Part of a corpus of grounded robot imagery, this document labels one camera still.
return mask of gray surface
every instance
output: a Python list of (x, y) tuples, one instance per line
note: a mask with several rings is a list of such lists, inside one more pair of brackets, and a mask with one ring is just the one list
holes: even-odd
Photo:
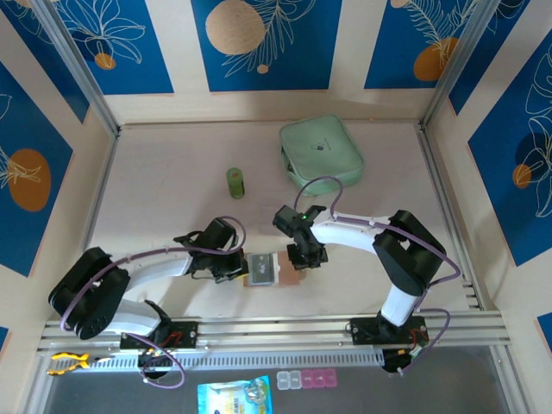
[[(277, 414), (508, 412), (488, 348), (434, 349), (403, 379), (389, 378), (379, 367), (337, 368), (338, 386), (330, 389), (279, 391), (276, 373), (189, 372), (174, 391), (147, 386), (138, 373), (69, 373), (53, 380), (45, 412), (192, 414), (198, 409), (198, 384), (263, 374), (270, 377)], [(169, 375), (174, 380), (178, 374)]]

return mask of snack bag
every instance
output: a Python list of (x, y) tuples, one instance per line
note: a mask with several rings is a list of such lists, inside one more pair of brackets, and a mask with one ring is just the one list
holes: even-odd
[(268, 375), (198, 386), (199, 414), (273, 414)]

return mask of green cylinder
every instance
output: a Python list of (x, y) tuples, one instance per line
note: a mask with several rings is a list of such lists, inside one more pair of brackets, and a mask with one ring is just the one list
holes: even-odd
[(230, 196), (236, 200), (243, 198), (245, 195), (245, 187), (243, 186), (242, 170), (239, 168), (230, 168), (226, 172), (226, 181), (228, 181)]

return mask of green bag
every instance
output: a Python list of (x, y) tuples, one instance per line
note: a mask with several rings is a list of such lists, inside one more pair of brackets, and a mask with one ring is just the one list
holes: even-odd
[[(356, 183), (362, 176), (364, 159), (342, 120), (335, 115), (318, 116), (284, 126), (280, 130), (285, 169), (299, 188), (331, 175), (344, 185)], [(305, 196), (335, 191), (339, 185), (330, 179), (309, 185)]]

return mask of white floor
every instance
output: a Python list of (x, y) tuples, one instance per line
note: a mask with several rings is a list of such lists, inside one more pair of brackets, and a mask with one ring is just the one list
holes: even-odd
[[(118, 258), (170, 243), (230, 215), (248, 229), (246, 252), (285, 249), (290, 242), (272, 227), (274, 213), (297, 188), (280, 158), (282, 122), (204, 123), (124, 129), (103, 196), (92, 246)], [(347, 122), (362, 151), (362, 181), (346, 188), (337, 210), (391, 216), (409, 210), (454, 258), (414, 126)], [(228, 194), (225, 172), (242, 169), (246, 196)], [(329, 205), (333, 195), (304, 198), (300, 206)], [(378, 258), (343, 246), (328, 246), (329, 263), (309, 270), (300, 285), (246, 288), (234, 281), (215, 285), (189, 277), (148, 285), (129, 298), (149, 298), (171, 317), (294, 317), (376, 312), (390, 282)], [(443, 265), (439, 276), (450, 274)], [(424, 307), (468, 309), (459, 279), (431, 292)]]

